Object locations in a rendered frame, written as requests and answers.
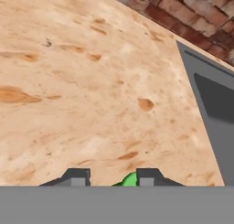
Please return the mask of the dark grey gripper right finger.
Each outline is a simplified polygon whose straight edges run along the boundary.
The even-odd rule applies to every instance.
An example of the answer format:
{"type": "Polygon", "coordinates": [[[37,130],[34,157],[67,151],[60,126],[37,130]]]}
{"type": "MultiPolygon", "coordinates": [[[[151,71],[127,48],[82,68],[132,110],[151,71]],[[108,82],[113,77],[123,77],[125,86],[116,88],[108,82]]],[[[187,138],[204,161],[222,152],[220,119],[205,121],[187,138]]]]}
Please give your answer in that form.
{"type": "Polygon", "coordinates": [[[163,176],[158,168],[137,168],[136,185],[138,187],[180,186],[181,184],[163,176]]]}

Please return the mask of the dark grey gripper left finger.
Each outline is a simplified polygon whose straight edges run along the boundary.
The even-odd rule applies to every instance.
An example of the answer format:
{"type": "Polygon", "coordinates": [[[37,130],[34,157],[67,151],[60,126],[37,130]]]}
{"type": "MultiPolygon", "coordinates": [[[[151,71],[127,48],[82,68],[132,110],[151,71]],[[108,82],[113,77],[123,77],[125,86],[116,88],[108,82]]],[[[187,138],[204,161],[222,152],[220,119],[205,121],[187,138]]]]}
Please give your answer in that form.
{"type": "Polygon", "coordinates": [[[90,169],[68,168],[61,177],[50,180],[44,183],[43,186],[89,187],[90,169]]]}

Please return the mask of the green cup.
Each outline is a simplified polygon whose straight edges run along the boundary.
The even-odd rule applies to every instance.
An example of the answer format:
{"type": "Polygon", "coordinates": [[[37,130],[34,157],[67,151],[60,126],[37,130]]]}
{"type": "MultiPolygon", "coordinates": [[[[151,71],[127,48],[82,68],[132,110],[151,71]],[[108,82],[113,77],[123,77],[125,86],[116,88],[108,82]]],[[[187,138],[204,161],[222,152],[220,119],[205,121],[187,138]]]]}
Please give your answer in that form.
{"type": "Polygon", "coordinates": [[[121,182],[114,184],[115,187],[135,187],[136,186],[136,173],[132,172],[127,175],[121,182]]]}

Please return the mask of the grey sink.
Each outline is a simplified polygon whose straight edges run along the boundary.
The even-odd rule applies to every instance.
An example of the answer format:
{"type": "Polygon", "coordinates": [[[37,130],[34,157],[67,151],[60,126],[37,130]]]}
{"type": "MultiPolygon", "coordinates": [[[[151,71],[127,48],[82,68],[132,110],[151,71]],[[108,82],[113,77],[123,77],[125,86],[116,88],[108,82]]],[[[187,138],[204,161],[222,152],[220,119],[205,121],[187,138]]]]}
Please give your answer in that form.
{"type": "Polygon", "coordinates": [[[176,42],[226,186],[234,186],[234,71],[176,42]]]}

